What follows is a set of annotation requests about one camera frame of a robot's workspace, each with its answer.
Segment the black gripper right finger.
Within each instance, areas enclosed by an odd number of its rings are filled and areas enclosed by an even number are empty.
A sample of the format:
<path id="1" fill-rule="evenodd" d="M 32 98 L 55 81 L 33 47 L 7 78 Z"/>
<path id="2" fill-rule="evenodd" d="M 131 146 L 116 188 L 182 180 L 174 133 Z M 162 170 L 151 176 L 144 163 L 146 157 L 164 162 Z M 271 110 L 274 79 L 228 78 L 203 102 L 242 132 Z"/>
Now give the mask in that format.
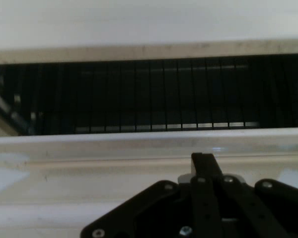
<path id="1" fill-rule="evenodd" d="M 298 189 L 273 179 L 251 187 L 203 154 L 202 237 L 298 238 Z"/>

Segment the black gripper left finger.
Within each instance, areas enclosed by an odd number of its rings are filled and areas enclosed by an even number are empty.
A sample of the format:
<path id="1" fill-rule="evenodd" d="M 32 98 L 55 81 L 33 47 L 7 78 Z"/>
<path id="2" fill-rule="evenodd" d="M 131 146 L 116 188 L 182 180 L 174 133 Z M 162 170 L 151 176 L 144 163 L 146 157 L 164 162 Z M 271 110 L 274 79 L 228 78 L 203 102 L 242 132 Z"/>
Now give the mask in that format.
<path id="1" fill-rule="evenodd" d="M 213 154 L 193 153 L 183 182 L 161 180 L 82 229 L 82 238 L 223 237 Z"/>

